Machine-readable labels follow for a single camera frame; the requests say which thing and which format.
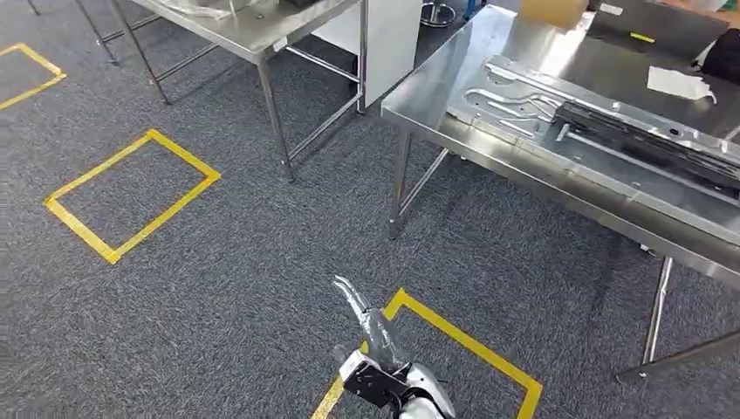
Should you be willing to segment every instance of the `paper sheet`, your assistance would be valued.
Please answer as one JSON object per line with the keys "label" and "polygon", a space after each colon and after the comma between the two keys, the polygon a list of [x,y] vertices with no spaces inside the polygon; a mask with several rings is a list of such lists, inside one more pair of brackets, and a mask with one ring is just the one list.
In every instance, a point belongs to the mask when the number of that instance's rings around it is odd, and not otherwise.
{"label": "paper sheet", "polygon": [[675,70],[650,66],[647,76],[647,88],[657,92],[681,96],[689,100],[699,100],[710,96],[716,105],[715,94],[701,77],[687,76]]}

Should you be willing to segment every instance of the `yellow tape square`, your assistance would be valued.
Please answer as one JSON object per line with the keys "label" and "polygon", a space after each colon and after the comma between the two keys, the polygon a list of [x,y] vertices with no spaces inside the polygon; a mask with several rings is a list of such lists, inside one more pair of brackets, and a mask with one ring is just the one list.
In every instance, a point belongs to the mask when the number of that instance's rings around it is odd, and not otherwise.
{"label": "yellow tape square", "polygon": [[54,75],[54,77],[51,80],[49,80],[49,81],[41,84],[41,86],[34,87],[34,88],[32,88],[31,90],[29,90],[27,92],[21,93],[21,94],[19,94],[16,97],[10,98],[10,99],[6,100],[5,102],[0,103],[0,111],[2,111],[3,109],[5,109],[6,107],[8,107],[10,105],[13,105],[15,103],[20,102],[21,100],[30,98],[30,96],[33,96],[34,94],[41,92],[46,87],[49,87],[49,86],[52,86],[52,85],[56,85],[61,79],[67,77],[66,74],[62,73],[62,70],[59,67],[57,67],[54,64],[50,63],[48,59],[42,57],[37,52],[35,52],[31,48],[29,48],[28,45],[26,45],[26,44],[24,44],[22,42],[21,43],[18,43],[18,44],[15,44],[15,45],[12,45],[12,46],[9,46],[9,47],[5,48],[4,50],[0,51],[0,57],[2,57],[3,55],[7,54],[8,52],[12,52],[12,51],[21,51],[26,56],[28,56],[30,59],[32,59],[32,60],[36,61],[37,63],[39,63],[40,65],[42,65],[46,70],[49,70],[51,72],[51,74]]}
{"label": "yellow tape square", "polygon": [[[130,155],[133,151],[143,146],[150,140],[157,141],[164,148],[175,153],[184,161],[190,163],[192,166],[200,170],[206,177],[200,183],[198,183],[197,186],[192,188],[185,196],[180,198],[179,201],[174,203],[161,215],[156,217],[151,223],[147,224],[143,229],[141,229],[141,231],[128,239],[128,241],[122,244],[118,249],[113,249],[105,242],[103,242],[100,237],[95,235],[95,233],[88,229],[84,224],[82,224],[82,222],[80,222],[77,217],[67,211],[67,209],[63,207],[62,204],[60,204],[57,200],[67,192],[77,188],[82,183],[93,179],[93,177],[99,175],[100,172],[107,168],[110,168],[113,164],[120,161],[127,155]],[[48,198],[44,199],[44,205],[46,206],[46,208],[49,209],[49,211],[51,211],[55,216],[62,220],[63,223],[67,224],[67,226],[72,229],[72,231],[77,233],[80,238],[85,240],[85,243],[89,244],[90,247],[95,249],[103,258],[105,258],[105,260],[107,260],[111,264],[115,264],[116,262],[118,262],[120,257],[123,256],[124,253],[130,251],[136,244],[138,244],[141,240],[151,234],[152,231],[156,230],[159,226],[164,224],[170,217],[177,213],[177,211],[181,210],[182,207],[187,205],[190,201],[193,200],[193,198],[203,192],[208,186],[210,186],[211,183],[217,181],[220,178],[220,173],[216,172],[206,163],[198,160],[198,158],[192,155],[188,150],[178,146],[169,138],[160,134],[157,130],[150,129],[147,131],[146,134],[144,134],[143,137],[139,138],[130,146],[122,149],[110,159],[104,161],[102,164],[93,168],[92,170],[75,179],[74,181],[69,182],[65,186],[57,189]]]}
{"label": "yellow tape square", "polygon": [[[424,304],[406,294],[403,288],[398,290],[386,308],[383,309],[383,314],[385,314],[387,319],[391,320],[395,318],[401,307],[406,307],[416,313],[419,317],[432,324],[432,326],[438,328],[442,333],[456,340],[457,343],[468,349],[470,352],[488,362],[493,368],[506,374],[512,380],[524,387],[526,393],[524,395],[522,405],[519,407],[517,419],[530,419],[534,416],[534,411],[537,408],[537,403],[539,401],[539,395],[542,393],[542,384],[531,378],[521,369],[510,364],[500,355],[485,347],[482,343],[469,337],[465,332],[443,319],[439,314],[433,312]],[[362,350],[367,350],[366,343],[362,344]],[[344,389],[342,387],[342,380],[338,377],[329,388],[329,391],[324,395],[319,406],[314,410],[313,415],[311,415],[311,419],[327,418],[329,416],[329,412],[334,409],[334,406],[336,406],[343,393]]]}

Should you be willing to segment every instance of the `table leg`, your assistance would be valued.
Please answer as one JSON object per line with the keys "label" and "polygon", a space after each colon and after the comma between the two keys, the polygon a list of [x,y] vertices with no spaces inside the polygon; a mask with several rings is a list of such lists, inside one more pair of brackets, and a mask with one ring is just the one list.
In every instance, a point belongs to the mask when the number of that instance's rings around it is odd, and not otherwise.
{"label": "table leg", "polygon": [[664,369],[685,364],[690,361],[706,358],[713,354],[726,352],[729,349],[737,349],[740,346],[740,330],[728,333],[715,340],[710,340],[677,354],[666,356],[655,361],[655,345],[658,341],[658,330],[661,327],[661,315],[663,311],[663,302],[666,298],[668,289],[668,279],[670,278],[671,269],[673,268],[673,259],[664,258],[661,269],[661,278],[658,281],[658,288],[655,291],[653,300],[653,311],[650,314],[650,326],[647,329],[647,338],[642,353],[642,363],[637,367],[632,367],[617,373],[616,378],[619,382],[637,381],[647,378],[653,373]]}
{"label": "table leg", "polygon": [[709,342],[696,345],[677,354],[661,358],[658,361],[653,361],[648,364],[639,365],[637,367],[621,371],[617,374],[617,380],[619,382],[638,381],[639,379],[646,378],[647,376],[662,370],[677,367],[691,361],[708,358],[711,355],[731,352],[732,349],[737,350],[738,347],[740,347],[740,330],[725,334],[724,336],[710,340]]}
{"label": "table leg", "polygon": [[98,45],[100,45],[103,48],[103,50],[106,51],[106,54],[108,55],[108,61],[113,65],[117,65],[118,61],[116,60],[115,56],[111,52],[111,49],[108,48],[106,41],[103,40],[103,36],[100,35],[100,31],[98,31],[98,27],[95,26],[95,23],[90,18],[90,15],[87,13],[87,10],[85,9],[85,6],[82,5],[82,2],[80,2],[80,0],[73,0],[73,2],[77,4],[77,8],[79,9],[80,13],[82,13],[82,16],[85,18],[87,23],[90,25],[90,29],[92,29],[92,33],[95,34],[95,39],[97,40]]}
{"label": "table leg", "polygon": [[136,48],[136,51],[139,53],[139,56],[141,57],[141,61],[144,63],[144,67],[147,69],[147,73],[149,74],[149,78],[152,80],[152,83],[157,88],[157,91],[160,93],[160,96],[164,100],[164,103],[169,104],[169,99],[167,99],[167,95],[164,94],[164,91],[161,88],[160,82],[157,80],[156,76],[154,75],[154,72],[152,71],[151,65],[149,65],[149,62],[147,61],[147,57],[144,56],[144,51],[141,50],[141,47],[139,46],[139,41],[136,40],[136,36],[134,35],[134,31],[131,30],[131,26],[128,25],[128,22],[126,21],[126,18],[123,16],[123,10],[120,9],[120,5],[118,4],[117,0],[107,0],[108,6],[111,9],[111,12],[115,16],[116,20],[118,20],[118,23],[120,24],[121,29],[126,34],[126,37],[131,42],[131,44]]}
{"label": "table leg", "polygon": [[390,216],[388,218],[388,235],[390,238],[398,237],[401,222],[401,205],[403,205],[403,194],[406,189],[406,173],[408,171],[408,152],[411,148],[411,135],[403,128],[398,134],[398,154],[395,162],[395,178],[393,202],[391,203]]}
{"label": "table leg", "polygon": [[658,281],[658,289],[655,290],[653,311],[650,313],[650,326],[647,328],[647,338],[645,339],[645,347],[642,352],[643,364],[652,362],[655,358],[655,345],[658,342],[658,329],[661,327],[663,303],[666,299],[671,269],[673,269],[673,259],[664,258],[661,279]]}
{"label": "table leg", "polygon": [[285,146],[285,137],[283,136],[283,125],[280,122],[280,114],[278,113],[278,107],[275,104],[275,95],[272,92],[272,82],[270,80],[270,69],[267,66],[267,61],[262,60],[257,64],[259,70],[259,80],[262,83],[262,89],[264,91],[264,101],[267,104],[267,112],[270,114],[270,122],[272,123],[272,131],[275,134],[275,145],[277,146],[277,157],[280,159],[280,164],[285,168],[285,175],[288,177],[288,182],[296,180],[293,176],[293,169],[291,168],[291,159],[288,157],[288,148]]}
{"label": "table leg", "polygon": [[31,0],[26,0],[28,2],[28,6],[31,7],[31,10],[33,10],[33,13],[38,16],[38,9],[36,8],[36,5]]}
{"label": "table leg", "polygon": [[357,57],[357,92],[362,96],[357,101],[357,112],[365,113],[367,110],[367,13],[369,0],[362,0],[360,5],[360,55]]}

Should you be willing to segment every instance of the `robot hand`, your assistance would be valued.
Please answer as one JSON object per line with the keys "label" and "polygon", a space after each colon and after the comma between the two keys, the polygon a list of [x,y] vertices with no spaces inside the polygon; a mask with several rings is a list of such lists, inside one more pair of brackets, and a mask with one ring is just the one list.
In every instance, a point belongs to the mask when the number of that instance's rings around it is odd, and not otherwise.
{"label": "robot hand", "polygon": [[380,309],[371,308],[348,280],[335,278],[334,285],[345,294],[368,347],[367,354],[352,352],[339,368],[344,389],[379,408],[390,404],[396,418],[454,419],[447,392],[431,371],[409,360]]}

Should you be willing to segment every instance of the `gray carpet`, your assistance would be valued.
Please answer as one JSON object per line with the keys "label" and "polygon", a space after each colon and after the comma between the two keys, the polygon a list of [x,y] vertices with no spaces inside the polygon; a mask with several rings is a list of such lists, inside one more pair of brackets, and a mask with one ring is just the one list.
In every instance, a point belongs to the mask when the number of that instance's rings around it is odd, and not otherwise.
{"label": "gray carpet", "polygon": [[[740,354],[639,384],[613,380],[639,359],[661,267],[635,243],[455,159],[389,241],[394,128],[377,106],[345,116],[287,184],[256,69],[213,52],[164,83],[175,100],[165,106],[124,39],[111,43],[120,66],[109,65],[71,1],[37,3],[40,17],[22,0],[0,0],[0,48],[25,42],[69,75],[0,111],[9,412],[307,417],[336,376],[334,345],[360,343],[330,286],[339,273],[379,306],[403,287],[534,377],[544,386],[536,417],[737,417]],[[104,4],[86,3],[114,27]],[[139,34],[160,69],[204,44],[166,22]],[[423,30],[420,59],[448,35]],[[315,39],[301,46],[351,65]],[[44,75],[23,59],[0,58],[4,97]],[[271,63],[293,143],[349,94],[300,58]],[[42,201],[149,128],[223,177],[111,265]],[[414,144],[413,176],[436,151]],[[60,202],[118,245],[200,179],[152,143]],[[447,382],[461,417],[516,415],[520,386],[412,312],[397,325]],[[740,292],[678,267],[658,352],[739,326]],[[344,395],[332,415],[386,413]]]}

